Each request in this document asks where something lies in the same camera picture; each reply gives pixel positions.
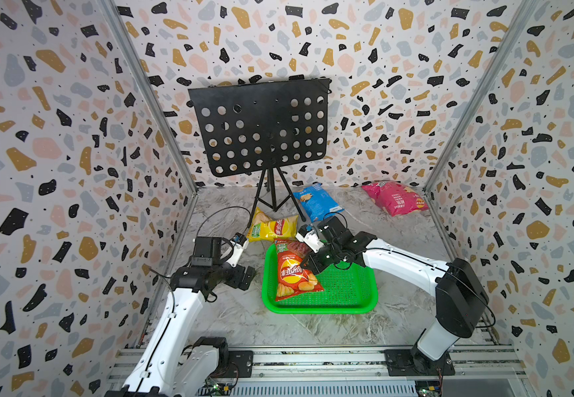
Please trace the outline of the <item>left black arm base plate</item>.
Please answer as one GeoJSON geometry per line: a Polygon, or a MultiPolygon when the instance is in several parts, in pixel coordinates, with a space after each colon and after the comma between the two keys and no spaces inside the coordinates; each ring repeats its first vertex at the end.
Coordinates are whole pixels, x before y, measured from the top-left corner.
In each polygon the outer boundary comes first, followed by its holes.
{"type": "Polygon", "coordinates": [[[188,383],[209,377],[250,378],[253,364],[252,350],[222,351],[217,347],[200,345],[182,355],[178,364],[178,380],[188,383]]]}

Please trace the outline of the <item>blue potato chips bag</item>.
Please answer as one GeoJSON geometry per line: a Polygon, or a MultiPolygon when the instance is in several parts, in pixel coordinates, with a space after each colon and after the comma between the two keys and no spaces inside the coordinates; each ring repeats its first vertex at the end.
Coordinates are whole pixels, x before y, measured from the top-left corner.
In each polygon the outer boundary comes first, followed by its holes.
{"type": "Polygon", "coordinates": [[[319,183],[293,194],[312,222],[321,221],[328,214],[341,213],[344,210],[319,183]]]}

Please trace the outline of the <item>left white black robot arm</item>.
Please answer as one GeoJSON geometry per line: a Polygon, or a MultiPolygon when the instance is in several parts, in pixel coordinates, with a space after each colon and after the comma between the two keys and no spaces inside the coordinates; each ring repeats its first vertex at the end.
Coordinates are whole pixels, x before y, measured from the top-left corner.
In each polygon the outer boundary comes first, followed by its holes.
{"type": "Polygon", "coordinates": [[[194,239],[188,262],[169,277],[165,308],[146,350],[121,389],[107,396],[194,396],[207,378],[228,369],[225,338],[207,337],[195,345],[188,339],[217,286],[249,289],[255,269],[238,264],[248,244],[240,233],[194,239]]]}

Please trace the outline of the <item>red potato chips bag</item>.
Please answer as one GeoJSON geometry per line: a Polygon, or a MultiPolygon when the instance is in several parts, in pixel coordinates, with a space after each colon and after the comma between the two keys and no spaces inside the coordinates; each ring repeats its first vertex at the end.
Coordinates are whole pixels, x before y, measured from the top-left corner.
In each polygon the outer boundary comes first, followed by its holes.
{"type": "Polygon", "coordinates": [[[278,287],[275,300],[280,302],[300,294],[322,292],[318,278],[304,265],[312,250],[304,243],[279,239],[275,241],[277,252],[278,287]]]}

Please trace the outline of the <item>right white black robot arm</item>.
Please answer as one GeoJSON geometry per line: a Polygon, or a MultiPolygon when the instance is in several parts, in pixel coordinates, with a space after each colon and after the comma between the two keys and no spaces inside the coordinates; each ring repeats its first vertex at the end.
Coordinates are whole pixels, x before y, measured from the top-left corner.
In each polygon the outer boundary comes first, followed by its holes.
{"type": "Polygon", "coordinates": [[[464,259],[438,261],[404,251],[372,233],[354,234],[333,214],[317,226],[302,226],[297,239],[311,249],[305,268],[315,275],[345,262],[391,274],[434,297],[435,320],[396,369],[427,374],[442,368],[450,347],[471,337],[490,309],[485,289],[464,259]]]}

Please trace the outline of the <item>yellow potato chips bag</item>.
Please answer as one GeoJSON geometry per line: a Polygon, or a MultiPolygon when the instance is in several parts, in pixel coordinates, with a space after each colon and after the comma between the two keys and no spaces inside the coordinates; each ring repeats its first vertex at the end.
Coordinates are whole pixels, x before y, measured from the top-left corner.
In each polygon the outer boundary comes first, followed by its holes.
{"type": "Polygon", "coordinates": [[[246,235],[251,243],[259,241],[273,242],[277,239],[294,240],[298,231],[298,216],[273,220],[259,208],[255,210],[252,225],[246,235]]]}

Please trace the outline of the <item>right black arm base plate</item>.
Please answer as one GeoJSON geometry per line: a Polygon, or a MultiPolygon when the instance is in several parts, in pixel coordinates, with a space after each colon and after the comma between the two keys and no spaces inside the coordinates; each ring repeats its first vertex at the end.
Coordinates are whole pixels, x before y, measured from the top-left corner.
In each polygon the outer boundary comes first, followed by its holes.
{"type": "Polygon", "coordinates": [[[432,361],[415,348],[388,349],[384,350],[384,364],[389,376],[450,376],[456,373],[447,352],[432,361]]]}

